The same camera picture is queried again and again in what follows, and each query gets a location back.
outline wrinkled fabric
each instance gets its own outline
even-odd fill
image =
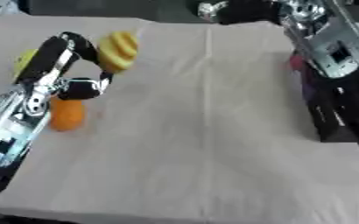
[[[318,142],[286,63],[292,46],[275,25],[2,17],[0,93],[13,60],[50,35],[96,43],[118,30],[139,38],[134,67],[86,101],[81,129],[39,136],[0,194],[0,213],[359,223],[359,147]],[[67,75],[98,71],[85,62]]]

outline table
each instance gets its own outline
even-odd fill
[[[359,147],[319,143],[278,27],[132,18],[0,18],[13,60],[62,31],[139,38],[135,66],[81,129],[39,136],[0,213],[83,223],[359,223]],[[69,75],[94,77],[89,63]]]

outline yellow ball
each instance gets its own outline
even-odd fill
[[[113,31],[98,43],[100,66],[113,74],[128,69],[137,55],[136,37],[127,31]]]
[[[15,62],[13,80],[17,79],[20,73],[25,69],[25,67],[30,63],[30,60],[37,53],[38,49],[27,50],[20,54],[17,61]]]

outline toy fruit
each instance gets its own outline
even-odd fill
[[[98,44],[100,66],[108,72],[118,74],[128,69],[137,55],[136,38],[127,31],[113,31]]]
[[[30,62],[32,57],[34,57],[35,53],[38,49],[30,49],[27,50],[18,56],[18,60],[15,62],[14,73],[13,73],[13,80],[17,79],[20,73],[25,69],[27,64]]]
[[[63,101],[58,97],[51,99],[51,112],[50,127],[57,131],[79,128],[86,116],[82,101]]]

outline orange fruit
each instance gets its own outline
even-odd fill
[[[81,101],[63,101],[58,97],[51,99],[51,112],[50,127],[57,131],[79,128],[86,116],[86,109]]]

